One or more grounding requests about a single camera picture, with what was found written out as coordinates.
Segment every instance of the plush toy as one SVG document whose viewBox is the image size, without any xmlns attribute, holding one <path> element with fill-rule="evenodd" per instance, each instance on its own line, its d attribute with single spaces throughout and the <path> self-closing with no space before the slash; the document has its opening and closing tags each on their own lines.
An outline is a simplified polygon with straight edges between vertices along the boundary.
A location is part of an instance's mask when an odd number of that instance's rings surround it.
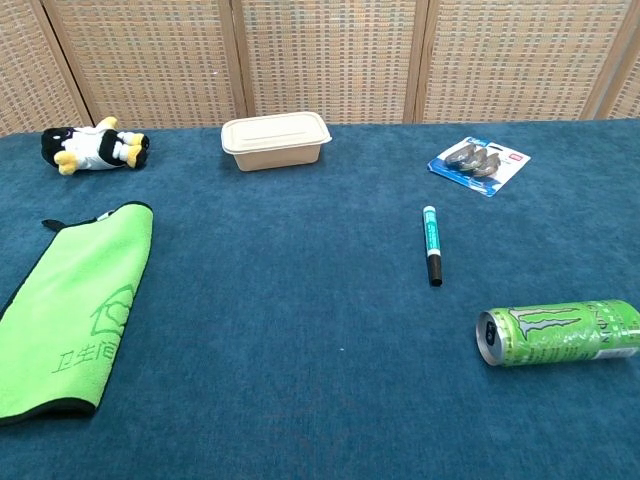
<svg viewBox="0 0 640 480">
<path fill-rule="evenodd" d="M 149 138 L 142 133 L 117 132 L 117 123 L 115 117 L 107 117 L 95 127 L 48 128 L 42 133 L 42 156 L 62 175 L 124 165 L 142 168 Z"/>
</svg>

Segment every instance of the teal marker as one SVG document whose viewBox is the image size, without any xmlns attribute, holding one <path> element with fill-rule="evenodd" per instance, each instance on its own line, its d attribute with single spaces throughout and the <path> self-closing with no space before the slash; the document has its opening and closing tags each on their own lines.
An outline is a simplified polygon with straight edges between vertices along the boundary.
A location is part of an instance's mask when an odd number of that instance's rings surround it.
<svg viewBox="0 0 640 480">
<path fill-rule="evenodd" d="M 436 209 L 424 207 L 422 209 L 424 222 L 424 236 L 427 245 L 427 268 L 429 269 L 429 283 L 434 287 L 442 285 L 442 265 L 440 262 L 440 237 L 438 236 L 438 221 Z"/>
</svg>

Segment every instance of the green can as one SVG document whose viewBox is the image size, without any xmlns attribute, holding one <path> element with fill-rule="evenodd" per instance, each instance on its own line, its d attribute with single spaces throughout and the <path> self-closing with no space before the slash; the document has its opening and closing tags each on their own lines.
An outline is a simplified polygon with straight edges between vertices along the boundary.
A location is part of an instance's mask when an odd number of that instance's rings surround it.
<svg viewBox="0 0 640 480">
<path fill-rule="evenodd" d="M 622 300 L 494 308 L 476 324 L 489 365 L 631 357 L 640 350 L 640 313 Z"/>
</svg>

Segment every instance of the woven screen panel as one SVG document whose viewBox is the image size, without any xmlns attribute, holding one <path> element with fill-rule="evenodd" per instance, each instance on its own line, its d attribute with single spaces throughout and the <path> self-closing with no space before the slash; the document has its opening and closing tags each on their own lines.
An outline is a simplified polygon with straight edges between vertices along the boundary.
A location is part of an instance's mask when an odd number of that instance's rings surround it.
<svg viewBox="0 0 640 480">
<path fill-rule="evenodd" d="M 609 117 L 640 117 L 640 54 L 636 57 L 635 64 L 629 76 L 622 84 L 622 88 L 613 104 Z"/>
<path fill-rule="evenodd" d="M 0 15 L 0 135 L 77 125 L 80 114 L 51 48 L 25 0 Z"/>
<path fill-rule="evenodd" d="M 130 128 L 235 118 L 216 1 L 56 0 L 55 8 L 94 116 L 113 115 Z"/>
<path fill-rule="evenodd" d="M 425 122 L 577 119 L 632 0 L 441 0 Z"/>
<path fill-rule="evenodd" d="M 415 2 L 244 0 L 256 113 L 399 123 Z"/>
</svg>

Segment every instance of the green microfiber towel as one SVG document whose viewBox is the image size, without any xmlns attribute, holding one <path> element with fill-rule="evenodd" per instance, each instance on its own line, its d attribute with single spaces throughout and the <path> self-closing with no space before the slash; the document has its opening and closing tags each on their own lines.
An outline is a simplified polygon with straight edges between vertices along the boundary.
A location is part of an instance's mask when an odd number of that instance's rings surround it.
<svg viewBox="0 0 640 480">
<path fill-rule="evenodd" d="M 0 424 L 47 410 L 93 414 L 151 247 L 153 213 L 130 202 L 57 233 L 0 311 Z"/>
</svg>

